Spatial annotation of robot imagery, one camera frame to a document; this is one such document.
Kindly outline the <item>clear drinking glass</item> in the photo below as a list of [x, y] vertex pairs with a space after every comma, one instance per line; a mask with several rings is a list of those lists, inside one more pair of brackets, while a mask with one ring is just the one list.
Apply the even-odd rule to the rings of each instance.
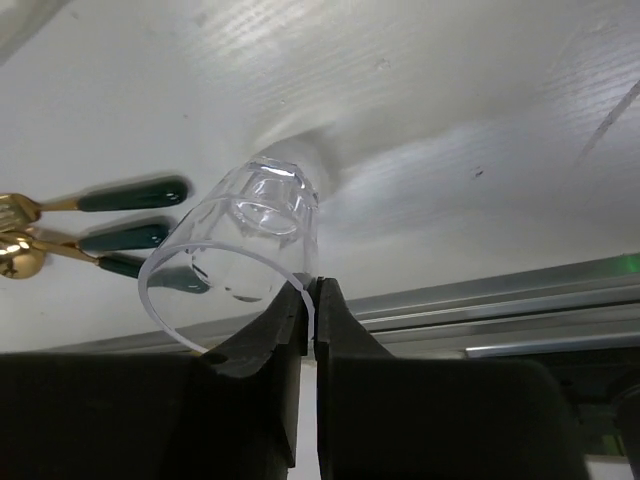
[[198, 328], [263, 313], [290, 287], [308, 316], [319, 195], [297, 163], [255, 156], [231, 170], [143, 263], [138, 292], [156, 325], [203, 353]]

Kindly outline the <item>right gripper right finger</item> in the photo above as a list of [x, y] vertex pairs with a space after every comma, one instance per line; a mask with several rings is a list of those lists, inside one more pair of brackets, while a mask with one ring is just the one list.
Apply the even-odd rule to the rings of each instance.
[[540, 364], [406, 359], [320, 281], [314, 353], [325, 479], [584, 479], [577, 429]]

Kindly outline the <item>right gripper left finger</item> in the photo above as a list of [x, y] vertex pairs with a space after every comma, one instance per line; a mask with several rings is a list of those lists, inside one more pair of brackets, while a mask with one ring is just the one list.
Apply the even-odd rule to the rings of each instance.
[[209, 352], [5, 354], [5, 479], [283, 479], [307, 314], [285, 286]]

